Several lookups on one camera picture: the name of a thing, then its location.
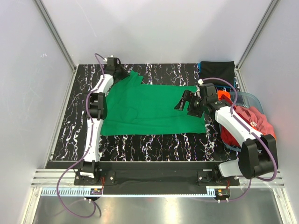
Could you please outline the clear blue plastic basket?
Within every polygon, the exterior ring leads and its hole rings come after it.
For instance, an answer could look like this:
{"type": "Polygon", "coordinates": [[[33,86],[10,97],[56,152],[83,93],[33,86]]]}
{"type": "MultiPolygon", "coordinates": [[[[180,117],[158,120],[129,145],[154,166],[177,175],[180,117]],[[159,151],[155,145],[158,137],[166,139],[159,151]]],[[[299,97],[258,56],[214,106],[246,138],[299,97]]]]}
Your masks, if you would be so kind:
{"type": "MultiPolygon", "coordinates": [[[[260,101],[252,94],[250,93],[245,93],[245,92],[239,92],[237,101],[236,101],[236,106],[242,106],[245,108],[250,108],[250,107],[255,107],[260,113],[264,114],[262,106],[260,104],[260,101]]],[[[235,145],[230,145],[224,142],[225,148],[231,150],[231,151],[236,151],[240,152],[241,148],[235,145]]]]}

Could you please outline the green t shirt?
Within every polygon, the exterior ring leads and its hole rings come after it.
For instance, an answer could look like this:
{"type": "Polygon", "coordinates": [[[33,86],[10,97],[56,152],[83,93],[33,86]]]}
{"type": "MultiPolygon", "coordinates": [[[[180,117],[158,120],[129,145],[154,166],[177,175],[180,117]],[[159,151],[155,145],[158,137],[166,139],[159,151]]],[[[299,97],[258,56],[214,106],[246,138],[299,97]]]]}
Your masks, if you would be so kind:
{"type": "Polygon", "coordinates": [[[175,110],[185,90],[196,86],[153,85],[131,71],[116,83],[106,97],[107,117],[101,135],[164,135],[205,133],[205,120],[175,110]]]}

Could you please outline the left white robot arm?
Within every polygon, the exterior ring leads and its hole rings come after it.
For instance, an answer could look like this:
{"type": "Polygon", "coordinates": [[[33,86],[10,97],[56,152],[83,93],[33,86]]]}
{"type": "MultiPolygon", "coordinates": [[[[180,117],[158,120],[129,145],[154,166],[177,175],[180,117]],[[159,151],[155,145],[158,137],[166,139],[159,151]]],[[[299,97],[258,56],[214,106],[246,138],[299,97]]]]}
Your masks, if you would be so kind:
{"type": "Polygon", "coordinates": [[[102,75],[85,100],[86,143],[76,172],[75,185],[96,185],[104,182],[100,171],[99,142],[101,128],[107,117],[106,95],[113,85],[129,76],[121,66],[119,58],[110,56],[104,58],[104,61],[106,64],[100,65],[102,75]]]}

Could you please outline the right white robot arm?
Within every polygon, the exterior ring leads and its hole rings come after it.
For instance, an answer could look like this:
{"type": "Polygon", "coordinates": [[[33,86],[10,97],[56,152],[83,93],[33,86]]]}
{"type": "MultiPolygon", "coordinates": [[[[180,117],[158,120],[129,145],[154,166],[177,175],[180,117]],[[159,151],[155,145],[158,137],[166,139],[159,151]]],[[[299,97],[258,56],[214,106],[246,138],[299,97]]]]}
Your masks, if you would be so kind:
{"type": "Polygon", "coordinates": [[[183,110],[188,103],[187,114],[194,117],[209,115],[226,128],[241,146],[239,159],[220,163],[212,173],[213,182],[223,185],[229,177],[243,176],[273,181],[278,173],[277,146],[275,138],[262,134],[251,127],[234,110],[227,99],[219,99],[213,84],[199,85],[195,92],[185,90],[174,107],[183,110]]]}

